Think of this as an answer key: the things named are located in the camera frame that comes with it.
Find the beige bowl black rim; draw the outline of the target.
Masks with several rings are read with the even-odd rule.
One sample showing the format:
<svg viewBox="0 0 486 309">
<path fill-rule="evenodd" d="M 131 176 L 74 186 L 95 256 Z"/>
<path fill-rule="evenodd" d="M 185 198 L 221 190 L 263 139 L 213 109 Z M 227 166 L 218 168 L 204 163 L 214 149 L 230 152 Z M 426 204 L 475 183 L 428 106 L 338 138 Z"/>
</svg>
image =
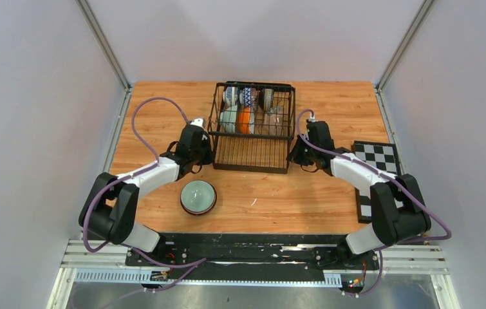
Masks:
<svg viewBox="0 0 486 309">
<path fill-rule="evenodd" d="M 284 131 L 285 110 L 283 106 L 270 108 L 264 115 L 262 133 L 280 136 Z"/>
</svg>

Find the celadon bowl brown rim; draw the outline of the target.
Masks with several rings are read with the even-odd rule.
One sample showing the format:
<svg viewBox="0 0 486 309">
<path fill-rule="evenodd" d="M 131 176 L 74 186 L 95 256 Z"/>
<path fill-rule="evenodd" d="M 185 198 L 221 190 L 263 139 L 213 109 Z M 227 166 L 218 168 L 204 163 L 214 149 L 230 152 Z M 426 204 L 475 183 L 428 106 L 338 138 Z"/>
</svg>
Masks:
<svg viewBox="0 0 486 309">
<path fill-rule="evenodd" d="M 238 116 L 238 107 L 237 106 L 230 106 L 229 108 L 225 109 L 220 113 L 220 125 L 224 129 L 224 132 L 227 133 L 236 133 L 237 132 L 237 116 Z"/>
</svg>

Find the celadon bowl black rim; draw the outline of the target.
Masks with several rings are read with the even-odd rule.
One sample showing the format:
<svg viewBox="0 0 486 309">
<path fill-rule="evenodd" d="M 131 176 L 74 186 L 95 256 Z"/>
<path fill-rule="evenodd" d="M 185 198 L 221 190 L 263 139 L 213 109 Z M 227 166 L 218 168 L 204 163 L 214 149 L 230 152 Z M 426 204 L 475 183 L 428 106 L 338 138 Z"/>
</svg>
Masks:
<svg viewBox="0 0 486 309">
<path fill-rule="evenodd" d="M 182 209 L 192 215 L 199 216 L 210 212 L 217 200 L 215 188 L 206 181 L 193 180 L 186 184 L 180 194 Z"/>
</svg>

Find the black wire dish rack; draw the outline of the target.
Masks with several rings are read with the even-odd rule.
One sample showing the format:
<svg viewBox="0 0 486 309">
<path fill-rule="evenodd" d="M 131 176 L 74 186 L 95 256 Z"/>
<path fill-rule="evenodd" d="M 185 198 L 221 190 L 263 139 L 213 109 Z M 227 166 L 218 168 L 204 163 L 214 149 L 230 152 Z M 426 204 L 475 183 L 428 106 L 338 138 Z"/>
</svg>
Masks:
<svg viewBox="0 0 486 309">
<path fill-rule="evenodd" d="M 295 93 L 283 83 L 217 83 L 207 126 L 214 168 L 286 174 L 295 135 Z"/>
</svg>

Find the blue floral bowl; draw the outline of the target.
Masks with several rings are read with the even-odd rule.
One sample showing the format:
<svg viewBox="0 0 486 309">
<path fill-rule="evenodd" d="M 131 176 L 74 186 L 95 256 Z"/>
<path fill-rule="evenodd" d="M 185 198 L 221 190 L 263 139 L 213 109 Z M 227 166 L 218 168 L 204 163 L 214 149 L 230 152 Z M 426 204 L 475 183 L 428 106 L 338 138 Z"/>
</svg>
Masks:
<svg viewBox="0 0 486 309">
<path fill-rule="evenodd" d="M 228 86 L 223 92 L 223 101 L 226 106 L 237 106 L 239 104 L 239 88 Z"/>
</svg>

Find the red white patterned bowl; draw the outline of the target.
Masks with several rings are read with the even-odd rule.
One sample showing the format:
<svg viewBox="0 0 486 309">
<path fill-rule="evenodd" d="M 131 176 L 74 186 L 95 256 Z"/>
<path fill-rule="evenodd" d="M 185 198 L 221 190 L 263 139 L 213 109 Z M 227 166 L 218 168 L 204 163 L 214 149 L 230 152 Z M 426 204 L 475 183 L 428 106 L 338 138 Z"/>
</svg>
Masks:
<svg viewBox="0 0 486 309">
<path fill-rule="evenodd" d="M 256 88 L 243 88 L 239 93 L 239 101 L 244 108 L 255 108 L 258 95 Z"/>
</svg>

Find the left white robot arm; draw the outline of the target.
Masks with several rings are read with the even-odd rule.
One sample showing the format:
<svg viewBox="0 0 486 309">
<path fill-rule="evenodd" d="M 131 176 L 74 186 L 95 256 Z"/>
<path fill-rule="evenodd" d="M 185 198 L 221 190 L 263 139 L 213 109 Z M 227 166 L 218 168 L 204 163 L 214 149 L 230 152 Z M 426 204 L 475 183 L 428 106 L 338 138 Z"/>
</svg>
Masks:
<svg viewBox="0 0 486 309">
<path fill-rule="evenodd" d="M 125 174 L 98 175 L 79 215 L 79 225 L 85 234 L 91 232 L 108 243 L 137 248 L 150 265 L 161 265 L 167 249 L 159 244 L 157 231 L 136 222 L 138 202 L 159 187 L 182 179 L 194 167 L 211 164 L 213 159 L 204 119 L 196 118 L 152 163 Z"/>
</svg>

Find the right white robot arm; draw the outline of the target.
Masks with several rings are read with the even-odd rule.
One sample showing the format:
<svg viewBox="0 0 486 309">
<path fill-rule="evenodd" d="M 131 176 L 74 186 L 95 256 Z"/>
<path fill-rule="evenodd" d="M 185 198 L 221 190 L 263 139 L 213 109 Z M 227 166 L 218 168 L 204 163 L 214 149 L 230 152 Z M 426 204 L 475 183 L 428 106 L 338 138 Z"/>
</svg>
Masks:
<svg viewBox="0 0 486 309">
<path fill-rule="evenodd" d="M 409 240 L 431 227 L 431 219 L 419 206 L 422 201 L 414 177 L 382 172 L 345 148 L 335 148 L 326 122 L 307 120 L 288 155 L 293 163 L 315 165 L 320 171 L 350 183 L 368 198 L 371 223 L 347 234 L 337 245 L 337 259 L 344 268 L 355 268 L 363 254 Z"/>
</svg>

